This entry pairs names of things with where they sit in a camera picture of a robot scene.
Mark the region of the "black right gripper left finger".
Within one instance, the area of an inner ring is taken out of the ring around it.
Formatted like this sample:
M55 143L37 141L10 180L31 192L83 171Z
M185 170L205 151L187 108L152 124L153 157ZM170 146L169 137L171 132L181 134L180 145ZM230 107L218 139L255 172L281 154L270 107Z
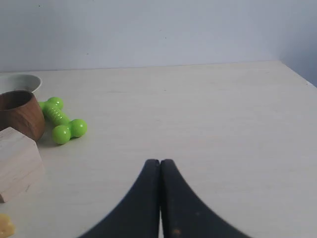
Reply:
M157 238L160 218L160 162L148 159L118 205L83 238Z

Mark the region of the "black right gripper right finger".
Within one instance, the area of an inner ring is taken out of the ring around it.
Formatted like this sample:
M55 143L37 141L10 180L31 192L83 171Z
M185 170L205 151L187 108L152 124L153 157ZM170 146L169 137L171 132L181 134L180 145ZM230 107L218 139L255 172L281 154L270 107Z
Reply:
M247 238L190 188L172 159L161 161L161 218L165 238Z

